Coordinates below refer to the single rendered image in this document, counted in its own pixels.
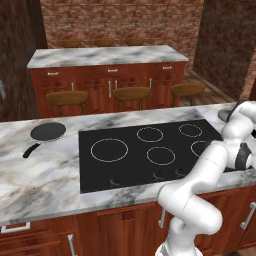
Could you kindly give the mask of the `wooden bar stool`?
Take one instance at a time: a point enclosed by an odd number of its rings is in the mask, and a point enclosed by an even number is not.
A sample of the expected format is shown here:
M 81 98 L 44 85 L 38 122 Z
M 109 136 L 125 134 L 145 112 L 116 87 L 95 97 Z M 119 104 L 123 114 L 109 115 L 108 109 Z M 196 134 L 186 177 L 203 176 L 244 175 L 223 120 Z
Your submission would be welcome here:
M 81 45 L 81 41 L 77 39 L 61 40 L 60 45 L 64 48 L 78 48 Z
M 94 44 L 97 47 L 111 47 L 114 44 L 114 39 L 113 38 L 95 39 Z
M 46 102 L 56 107 L 57 116 L 61 116 L 62 106 L 78 105 L 80 114 L 84 114 L 83 104 L 88 101 L 88 93 L 86 91 L 61 91 L 48 93 Z
M 178 99 L 180 97 L 189 97 L 190 105 L 195 105 L 195 97 L 205 91 L 206 85 L 202 83 L 182 83 L 175 84 L 171 87 L 172 107 L 178 107 Z
M 150 87 L 123 87 L 115 89 L 112 93 L 113 96 L 113 110 L 115 112 L 122 111 L 122 104 L 126 101 L 137 101 L 138 109 L 142 109 L 142 100 L 146 99 L 151 93 Z
M 144 38 L 127 38 L 125 43 L 128 46 L 141 46 L 144 43 Z

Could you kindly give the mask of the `black glass hob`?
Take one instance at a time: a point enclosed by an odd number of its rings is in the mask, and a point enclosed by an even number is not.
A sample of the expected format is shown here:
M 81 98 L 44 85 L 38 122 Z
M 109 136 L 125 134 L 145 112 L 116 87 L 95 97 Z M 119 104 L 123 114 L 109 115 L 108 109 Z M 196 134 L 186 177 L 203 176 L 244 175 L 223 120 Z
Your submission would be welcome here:
M 208 144 L 221 138 L 206 120 L 81 131 L 80 191 L 110 190 L 181 179 L 189 174 Z M 163 180 L 153 174 L 160 171 Z M 112 186 L 111 178 L 121 180 Z

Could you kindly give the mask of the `wooden island with marble top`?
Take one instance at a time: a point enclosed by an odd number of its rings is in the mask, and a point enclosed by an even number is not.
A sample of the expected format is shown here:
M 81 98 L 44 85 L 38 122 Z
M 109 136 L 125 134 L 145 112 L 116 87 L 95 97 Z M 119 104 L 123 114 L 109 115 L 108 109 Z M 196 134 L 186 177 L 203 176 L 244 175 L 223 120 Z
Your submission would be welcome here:
M 36 50 L 27 68 L 40 116 L 50 118 L 58 112 L 46 102 L 46 95 L 62 91 L 88 93 L 83 106 L 63 107 L 62 116 L 168 108 L 170 89 L 182 82 L 187 62 L 167 45 L 62 48 Z M 140 102 L 120 104 L 113 91 L 123 87 L 148 87 L 151 92 Z

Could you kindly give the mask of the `black frying pan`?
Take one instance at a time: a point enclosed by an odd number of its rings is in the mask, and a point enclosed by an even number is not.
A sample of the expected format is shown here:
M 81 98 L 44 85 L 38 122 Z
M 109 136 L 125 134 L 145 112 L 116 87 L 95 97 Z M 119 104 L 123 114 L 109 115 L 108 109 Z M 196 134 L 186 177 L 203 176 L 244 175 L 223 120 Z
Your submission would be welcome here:
M 30 154 L 38 148 L 42 143 L 52 142 L 61 138 L 66 132 L 66 126 L 59 122 L 45 122 L 34 127 L 30 136 L 36 140 L 23 154 L 24 158 L 28 158 Z

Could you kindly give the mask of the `wooden drawer front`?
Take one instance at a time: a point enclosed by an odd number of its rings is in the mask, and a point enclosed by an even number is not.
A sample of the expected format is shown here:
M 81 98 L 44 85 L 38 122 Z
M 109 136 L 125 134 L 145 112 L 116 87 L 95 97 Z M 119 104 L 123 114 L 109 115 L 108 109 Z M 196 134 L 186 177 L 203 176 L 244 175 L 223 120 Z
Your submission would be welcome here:
M 24 226 L 26 222 L 19 224 L 7 225 L 8 228 Z M 76 218 L 73 216 L 64 216 L 57 218 L 50 218 L 31 222 L 30 230 L 1 234 L 0 226 L 0 241 L 6 239 L 18 238 L 18 237 L 34 237 L 43 235 L 52 235 L 68 231 L 74 231 L 76 229 Z

